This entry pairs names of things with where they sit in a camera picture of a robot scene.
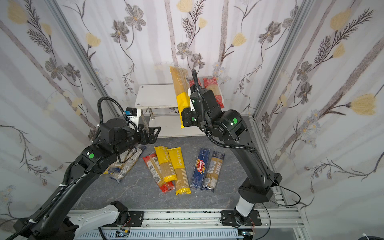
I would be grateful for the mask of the long yellow Pastatime bag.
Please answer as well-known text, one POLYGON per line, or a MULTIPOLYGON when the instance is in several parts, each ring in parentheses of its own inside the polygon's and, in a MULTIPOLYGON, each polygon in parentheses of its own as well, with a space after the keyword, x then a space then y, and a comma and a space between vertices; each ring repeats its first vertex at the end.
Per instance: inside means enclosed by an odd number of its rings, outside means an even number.
POLYGON ((181 148, 168 149, 168 153, 177 175, 177 180, 175 180, 176 195, 191 194, 181 148))

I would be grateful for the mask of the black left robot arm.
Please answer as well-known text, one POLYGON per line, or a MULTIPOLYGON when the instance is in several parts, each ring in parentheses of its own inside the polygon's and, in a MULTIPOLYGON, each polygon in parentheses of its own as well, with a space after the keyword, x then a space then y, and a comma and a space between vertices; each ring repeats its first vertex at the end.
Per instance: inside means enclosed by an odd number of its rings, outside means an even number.
POLYGON ((92 144, 67 167, 63 181, 50 198, 30 217, 17 220, 14 224, 16 232, 8 237, 10 240, 18 236, 28 240, 75 239, 81 227, 70 221, 68 213, 87 188, 120 159, 121 154, 137 144, 154 144, 157 141, 161 127, 146 130, 133 123, 116 100, 101 97, 97 108, 100 124, 92 144), (123 116, 105 122, 103 101, 116 104, 123 116))

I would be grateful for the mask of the blue Barilla spaghetti pack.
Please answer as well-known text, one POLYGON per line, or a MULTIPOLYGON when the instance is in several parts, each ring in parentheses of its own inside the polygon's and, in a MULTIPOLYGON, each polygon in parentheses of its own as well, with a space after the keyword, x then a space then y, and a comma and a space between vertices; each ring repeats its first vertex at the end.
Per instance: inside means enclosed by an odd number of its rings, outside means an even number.
POLYGON ((190 187, 201 190, 206 175, 206 168, 210 156, 210 149, 201 148, 195 162, 194 172, 191 178, 190 187))

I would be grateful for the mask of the red slim spaghetti pack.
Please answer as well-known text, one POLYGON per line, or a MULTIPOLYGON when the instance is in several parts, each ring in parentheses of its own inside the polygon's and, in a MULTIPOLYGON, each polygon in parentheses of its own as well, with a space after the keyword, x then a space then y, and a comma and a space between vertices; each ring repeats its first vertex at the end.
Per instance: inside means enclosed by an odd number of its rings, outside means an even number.
POLYGON ((172 182, 164 182, 164 178, 161 172, 160 164, 156 153, 152 153, 146 157, 143 157, 143 160, 151 172, 155 182, 163 193, 172 191, 175 189, 175 186, 172 182))

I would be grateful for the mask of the red spaghetti bag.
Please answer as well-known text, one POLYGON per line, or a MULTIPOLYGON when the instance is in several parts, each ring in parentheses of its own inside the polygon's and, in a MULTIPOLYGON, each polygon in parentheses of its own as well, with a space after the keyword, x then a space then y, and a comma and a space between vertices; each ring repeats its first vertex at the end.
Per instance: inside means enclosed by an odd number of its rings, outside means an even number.
POLYGON ((205 77, 204 78, 204 86, 206 89, 211 90, 214 93, 214 96, 216 98, 217 103, 221 107, 221 109, 224 108, 224 100, 222 96, 221 89, 219 87, 219 84, 217 82, 217 79, 215 76, 205 77))
MULTIPOLYGON (((195 81, 192 77, 188 78, 187 82, 189 83, 189 88, 191 88, 195 84, 195 81)), ((198 83, 199 83, 199 86, 203 88, 200 78, 198 78, 198 83)))

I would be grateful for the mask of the yellow pasta bag far left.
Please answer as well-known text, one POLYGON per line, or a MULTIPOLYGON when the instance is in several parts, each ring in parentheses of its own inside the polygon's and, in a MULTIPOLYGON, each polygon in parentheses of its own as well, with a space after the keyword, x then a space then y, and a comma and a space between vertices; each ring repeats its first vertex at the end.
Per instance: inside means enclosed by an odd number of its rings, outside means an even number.
POLYGON ((109 170, 110 170, 110 168, 111 168, 111 167, 108 167, 108 168, 104 171, 103 175, 108 175, 108 174, 109 174, 109 170))

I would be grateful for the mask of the white two-tier metal shelf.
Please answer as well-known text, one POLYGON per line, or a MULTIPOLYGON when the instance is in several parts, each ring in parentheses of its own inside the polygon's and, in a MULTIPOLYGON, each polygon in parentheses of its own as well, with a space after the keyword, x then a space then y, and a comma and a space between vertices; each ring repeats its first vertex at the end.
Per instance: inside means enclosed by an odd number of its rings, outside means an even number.
POLYGON ((177 97, 173 84, 167 85, 143 85, 140 86, 135 107, 141 110, 148 110, 151 116, 150 127, 161 127, 159 138, 177 138, 189 136, 204 136, 198 127, 192 126, 181 128, 180 114, 175 115, 154 115, 155 109, 163 109, 169 112, 170 108, 178 111, 177 97))

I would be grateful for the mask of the short yellow Pastatime bag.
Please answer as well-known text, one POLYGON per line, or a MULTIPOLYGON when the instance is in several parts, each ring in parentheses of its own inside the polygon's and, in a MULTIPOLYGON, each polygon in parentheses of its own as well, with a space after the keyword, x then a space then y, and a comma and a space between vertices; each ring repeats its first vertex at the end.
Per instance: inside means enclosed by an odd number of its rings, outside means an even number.
POLYGON ((173 168, 171 158, 168 153, 168 148, 163 146, 155 147, 155 152, 159 161, 159 166, 162 172, 165 183, 176 181, 177 175, 173 168))

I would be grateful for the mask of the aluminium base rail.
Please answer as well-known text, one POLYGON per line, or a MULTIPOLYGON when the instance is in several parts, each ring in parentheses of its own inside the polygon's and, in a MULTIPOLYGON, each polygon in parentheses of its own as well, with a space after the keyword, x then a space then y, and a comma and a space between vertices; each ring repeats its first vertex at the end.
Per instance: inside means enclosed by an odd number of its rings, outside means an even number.
POLYGON ((232 227, 231 211, 133 210, 120 228, 103 224, 79 240, 309 240, 304 220, 295 209, 254 209, 247 224, 232 227))

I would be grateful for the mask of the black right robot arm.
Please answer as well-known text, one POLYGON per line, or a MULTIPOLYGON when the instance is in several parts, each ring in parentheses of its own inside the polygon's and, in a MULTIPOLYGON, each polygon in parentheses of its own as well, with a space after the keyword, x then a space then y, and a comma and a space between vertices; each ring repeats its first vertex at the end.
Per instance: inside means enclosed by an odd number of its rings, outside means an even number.
POLYGON ((267 203, 273 187, 279 186, 282 176, 271 170, 261 157, 247 124, 236 110, 223 112, 213 91, 199 85, 197 71, 192 69, 194 85, 190 88, 190 108, 182 111, 183 127, 196 126, 215 145, 230 149, 247 174, 239 187, 239 201, 230 214, 230 226, 240 227, 250 219, 255 204, 267 203))

